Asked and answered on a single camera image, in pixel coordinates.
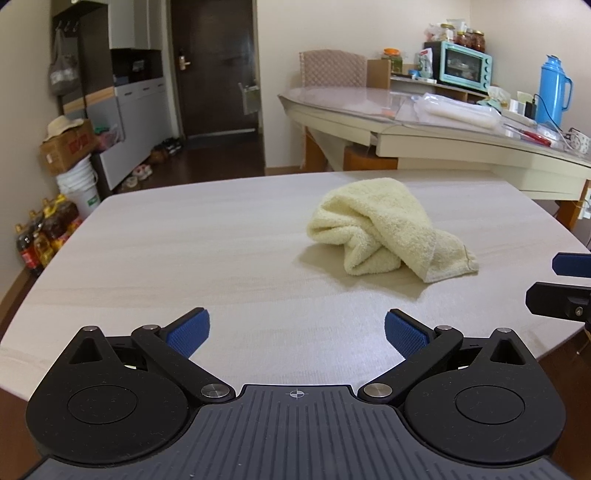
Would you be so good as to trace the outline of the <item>cream yellow terry towel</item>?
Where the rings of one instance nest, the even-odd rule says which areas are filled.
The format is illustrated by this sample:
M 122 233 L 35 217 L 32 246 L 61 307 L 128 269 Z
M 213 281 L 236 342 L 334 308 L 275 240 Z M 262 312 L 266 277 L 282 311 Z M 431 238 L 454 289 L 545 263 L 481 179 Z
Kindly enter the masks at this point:
M 405 265 L 427 284 L 479 271 L 476 256 L 455 235 L 437 229 L 401 182 L 377 178 L 332 190 L 315 209 L 308 237 L 342 246 L 352 276 L 388 273 Z

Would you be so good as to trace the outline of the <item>cooking oil bottles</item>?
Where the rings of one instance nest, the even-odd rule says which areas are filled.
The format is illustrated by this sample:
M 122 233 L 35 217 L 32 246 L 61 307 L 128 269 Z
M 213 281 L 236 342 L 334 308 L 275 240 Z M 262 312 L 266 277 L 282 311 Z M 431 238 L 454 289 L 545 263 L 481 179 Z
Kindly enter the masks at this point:
M 26 225 L 15 225 L 15 245 L 26 269 L 39 277 L 82 224 L 76 204 L 60 193 L 29 212 Z

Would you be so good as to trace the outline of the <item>blue thermos jug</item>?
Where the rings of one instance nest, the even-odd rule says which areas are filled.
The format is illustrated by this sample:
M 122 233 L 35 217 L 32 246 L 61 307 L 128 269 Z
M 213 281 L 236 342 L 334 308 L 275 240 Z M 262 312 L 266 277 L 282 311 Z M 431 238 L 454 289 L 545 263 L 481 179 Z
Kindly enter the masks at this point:
M 548 55 L 541 67 L 536 122 L 560 129 L 563 114 L 570 108 L 572 93 L 573 82 L 566 75 L 561 60 L 555 55 Z

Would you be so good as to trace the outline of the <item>white plastic bucket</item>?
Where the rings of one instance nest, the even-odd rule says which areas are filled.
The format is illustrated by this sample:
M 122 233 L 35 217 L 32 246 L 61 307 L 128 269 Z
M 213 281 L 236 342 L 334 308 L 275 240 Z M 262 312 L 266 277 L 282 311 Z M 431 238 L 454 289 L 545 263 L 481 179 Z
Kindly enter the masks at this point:
M 74 202 L 82 219 L 88 218 L 100 205 L 98 175 L 87 155 L 65 173 L 55 177 L 61 194 Z

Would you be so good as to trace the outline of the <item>plastic wrapped white roll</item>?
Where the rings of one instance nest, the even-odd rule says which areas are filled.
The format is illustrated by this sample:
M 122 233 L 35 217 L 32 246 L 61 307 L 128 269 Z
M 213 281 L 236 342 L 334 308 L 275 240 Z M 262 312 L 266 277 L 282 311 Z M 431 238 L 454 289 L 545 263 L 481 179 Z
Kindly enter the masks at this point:
M 498 130 L 502 115 L 490 106 L 474 105 L 426 93 L 415 96 L 414 110 L 421 123 L 458 129 Z

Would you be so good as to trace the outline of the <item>shoes on floor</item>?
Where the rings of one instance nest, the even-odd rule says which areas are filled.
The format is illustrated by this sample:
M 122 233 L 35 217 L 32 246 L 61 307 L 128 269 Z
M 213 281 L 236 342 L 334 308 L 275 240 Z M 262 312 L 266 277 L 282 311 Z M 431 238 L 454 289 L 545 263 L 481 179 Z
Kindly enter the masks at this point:
M 148 180 L 157 165 L 167 162 L 183 149 L 181 138 L 170 137 L 154 146 L 146 160 L 136 166 L 121 182 L 118 192 L 127 193 L 137 191 L 142 183 Z

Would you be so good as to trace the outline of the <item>teal toaster oven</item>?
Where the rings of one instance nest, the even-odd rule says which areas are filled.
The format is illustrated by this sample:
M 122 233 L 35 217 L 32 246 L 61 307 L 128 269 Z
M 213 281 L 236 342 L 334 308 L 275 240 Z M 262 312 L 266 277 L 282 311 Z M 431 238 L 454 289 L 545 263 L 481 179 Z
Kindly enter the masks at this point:
M 425 42 L 433 54 L 433 76 L 438 83 L 488 92 L 493 77 L 493 57 L 447 41 Z

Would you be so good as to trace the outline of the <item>cream dining table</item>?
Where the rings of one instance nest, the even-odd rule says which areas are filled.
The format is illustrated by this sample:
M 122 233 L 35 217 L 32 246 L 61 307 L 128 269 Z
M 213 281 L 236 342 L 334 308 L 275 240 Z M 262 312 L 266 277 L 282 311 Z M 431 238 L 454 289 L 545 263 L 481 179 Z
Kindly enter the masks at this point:
M 504 122 L 477 129 L 417 115 L 415 97 L 383 89 L 297 88 L 280 95 L 304 127 L 304 171 L 484 170 L 533 200 L 555 201 L 557 220 L 573 230 L 588 207 L 590 162 L 565 146 L 545 146 Z

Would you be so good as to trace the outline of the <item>straw hat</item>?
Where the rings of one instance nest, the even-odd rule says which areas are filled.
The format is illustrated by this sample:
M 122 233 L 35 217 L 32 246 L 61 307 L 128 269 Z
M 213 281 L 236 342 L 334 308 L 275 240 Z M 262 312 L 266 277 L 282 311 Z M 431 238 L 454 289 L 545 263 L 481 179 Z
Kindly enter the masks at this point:
M 84 119 L 69 119 L 65 115 L 60 115 L 47 125 L 47 136 L 45 137 L 44 142 L 50 141 L 51 139 L 62 135 L 64 132 L 78 128 L 83 124 Z

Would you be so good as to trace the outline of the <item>grey storage cabinet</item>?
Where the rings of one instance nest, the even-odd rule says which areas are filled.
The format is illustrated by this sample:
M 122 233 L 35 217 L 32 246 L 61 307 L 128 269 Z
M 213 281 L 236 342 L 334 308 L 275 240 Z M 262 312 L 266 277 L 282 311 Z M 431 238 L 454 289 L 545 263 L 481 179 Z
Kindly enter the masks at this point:
M 161 1 L 54 1 L 52 26 L 77 61 L 81 84 L 60 98 L 69 118 L 87 118 L 104 195 L 116 191 L 172 134 L 162 48 Z

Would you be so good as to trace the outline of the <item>orange lid jar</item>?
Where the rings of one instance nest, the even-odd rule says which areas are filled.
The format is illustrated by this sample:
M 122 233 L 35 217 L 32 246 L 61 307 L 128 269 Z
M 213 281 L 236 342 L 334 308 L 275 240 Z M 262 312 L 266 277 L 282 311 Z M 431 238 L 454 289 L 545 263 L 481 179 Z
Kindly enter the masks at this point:
M 404 70 L 404 58 L 401 51 L 397 48 L 385 48 L 383 58 L 390 61 L 391 74 L 401 75 Z

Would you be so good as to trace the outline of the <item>hanging grey bag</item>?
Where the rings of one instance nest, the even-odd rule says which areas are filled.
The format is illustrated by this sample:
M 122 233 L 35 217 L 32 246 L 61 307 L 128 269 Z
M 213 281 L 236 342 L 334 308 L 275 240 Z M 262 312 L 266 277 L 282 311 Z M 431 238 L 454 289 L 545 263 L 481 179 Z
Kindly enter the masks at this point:
M 50 92 L 56 97 L 65 96 L 80 86 L 76 58 L 64 52 L 65 36 L 58 28 L 54 36 L 52 62 L 48 70 Z

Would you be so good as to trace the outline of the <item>quilted beige chair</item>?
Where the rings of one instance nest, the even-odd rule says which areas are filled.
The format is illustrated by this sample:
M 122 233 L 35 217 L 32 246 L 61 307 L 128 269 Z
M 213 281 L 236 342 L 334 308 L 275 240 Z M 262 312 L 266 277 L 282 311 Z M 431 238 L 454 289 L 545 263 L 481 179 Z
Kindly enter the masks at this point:
M 342 50 L 310 50 L 300 53 L 301 86 L 366 87 L 367 58 Z

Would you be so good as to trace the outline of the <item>dark wooden door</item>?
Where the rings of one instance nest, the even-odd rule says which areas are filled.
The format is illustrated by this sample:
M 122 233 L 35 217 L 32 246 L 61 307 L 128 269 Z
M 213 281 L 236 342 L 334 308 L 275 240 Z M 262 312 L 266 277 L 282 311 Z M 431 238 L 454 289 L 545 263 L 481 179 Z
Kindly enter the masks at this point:
M 170 26 L 185 136 L 256 130 L 242 99 L 256 83 L 252 2 L 172 1 Z

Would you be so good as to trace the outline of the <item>red handled tool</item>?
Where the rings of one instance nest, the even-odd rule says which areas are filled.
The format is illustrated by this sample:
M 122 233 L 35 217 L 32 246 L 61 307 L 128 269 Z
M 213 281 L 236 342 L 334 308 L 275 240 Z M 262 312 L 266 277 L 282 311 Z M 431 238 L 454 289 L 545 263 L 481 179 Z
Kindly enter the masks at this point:
M 552 142 L 544 137 L 543 135 L 540 135 L 538 133 L 535 132 L 530 132 L 530 131 L 526 131 L 526 130 L 518 130 L 518 133 L 522 136 L 522 137 L 526 137 L 529 140 L 536 142 L 538 144 L 544 145 L 546 147 L 550 147 L 552 145 Z

